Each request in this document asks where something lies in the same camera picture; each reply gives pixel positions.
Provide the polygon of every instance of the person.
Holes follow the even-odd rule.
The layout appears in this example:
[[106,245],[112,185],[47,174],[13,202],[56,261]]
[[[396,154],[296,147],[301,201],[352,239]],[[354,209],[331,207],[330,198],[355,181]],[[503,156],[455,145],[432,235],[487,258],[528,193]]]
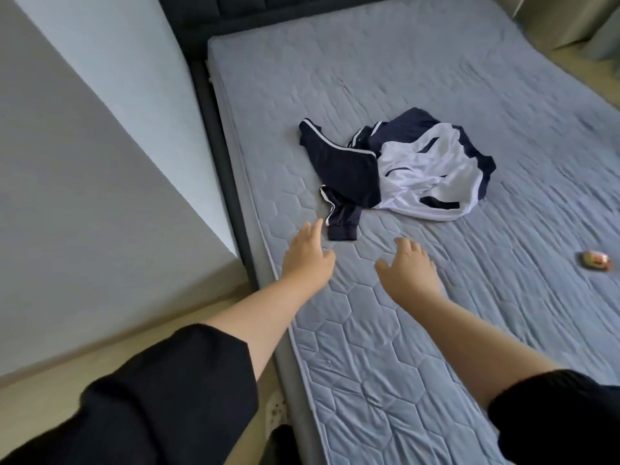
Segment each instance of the person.
[[[73,417],[2,465],[222,464],[257,411],[256,380],[276,344],[334,271],[321,227],[320,219],[302,227],[279,280],[93,382]],[[381,284],[488,412],[508,460],[617,460],[617,387],[565,369],[451,302],[426,251],[407,238],[396,245],[392,265],[376,263]]]

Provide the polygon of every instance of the white stripe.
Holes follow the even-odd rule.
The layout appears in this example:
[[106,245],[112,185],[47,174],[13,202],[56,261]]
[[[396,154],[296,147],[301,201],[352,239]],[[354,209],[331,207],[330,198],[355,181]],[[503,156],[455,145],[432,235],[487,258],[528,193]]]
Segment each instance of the white stripe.
[[338,150],[345,150],[347,152],[356,152],[356,153],[365,153],[366,155],[372,155],[375,158],[377,157],[376,154],[374,152],[371,152],[370,150],[360,150],[357,148],[346,148],[346,147],[340,147],[338,145],[336,145],[335,143],[331,142],[327,137],[325,137],[322,133],[320,133],[316,127],[314,127],[314,125],[308,120],[308,119],[304,119],[302,122],[305,122],[306,124],[308,124],[308,126],[310,126],[310,128],[316,132],[316,134],[327,144],[331,145],[331,147],[336,148]]
[[370,132],[370,136],[372,137],[373,135],[375,135],[375,132],[379,129],[379,126],[383,124],[383,122],[379,121],[375,124],[375,128],[373,129],[372,132]]
[[334,213],[334,210],[336,210],[336,205],[327,198],[327,195],[325,194],[325,191],[323,190],[322,186],[319,188],[319,192],[321,192],[321,195],[323,196],[323,200],[325,200],[326,202],[329,202],[330,205],[332,206],[332,209],[329,211],[329,215],[325,219],[325,226],[329,227],[329,218]]
[[357,133],[353,136],[353,139],[351,140],[351,147],[355,147],[355,144],[357,143],[357,137],[358,135],[360,135],[360,133],[364,130],[364,127],[362,127],[360,130],[357,131]]

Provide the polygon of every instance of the mattress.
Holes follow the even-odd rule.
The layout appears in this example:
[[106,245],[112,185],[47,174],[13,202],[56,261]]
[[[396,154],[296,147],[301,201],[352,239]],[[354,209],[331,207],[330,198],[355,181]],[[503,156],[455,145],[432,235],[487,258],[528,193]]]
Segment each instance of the mattress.
[[307,460],[505,462],[483,411],[379,284],[373,264],[393,257],[401,235],[429,251],[455,302],[619,383],[618,276],[585,270],[576,255],[620,258],[620,112],[536,52],[498,5],[360,6],[213,38],[208,64],[263,284],[303,223],[329,210],[298,143],[303,118],[345,144],[419,107],[463,126],[497,163],[485,200],[453,222],[365,210],[356,242],[323,240],[334,276],[284,340],[310,406],[296,432],[320,437],[311,459],[302,440]]

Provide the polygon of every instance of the hand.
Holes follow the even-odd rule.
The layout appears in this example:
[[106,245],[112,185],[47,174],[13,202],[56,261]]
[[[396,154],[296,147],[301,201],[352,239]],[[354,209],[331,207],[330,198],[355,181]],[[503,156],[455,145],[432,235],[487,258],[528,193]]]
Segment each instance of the hand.
[[395,238],[396,256],[392,266],[380,259],[375,264],[379,281],[392,300],[401,307],[412,298],[443,297],[435,264],[420,245],[408,238]]
[[306,284],[310,284],[315,291],[327,284],[334,272],[336,254],[333,250],[323,254],[321,248],[321,227],[323,219],[318,219],[311,226],[309,222],[301,227],[299,233],[284,255],[282,263],[282,277],[298,275]]

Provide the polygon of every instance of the curtain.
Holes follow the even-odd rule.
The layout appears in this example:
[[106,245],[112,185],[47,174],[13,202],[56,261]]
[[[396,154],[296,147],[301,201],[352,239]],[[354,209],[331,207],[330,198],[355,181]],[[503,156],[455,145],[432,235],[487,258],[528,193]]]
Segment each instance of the curtain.
[[595,61],[616,59],[616,77],[620,78],[620,8],[594,34],[584,47],[583,54],[585,58]]

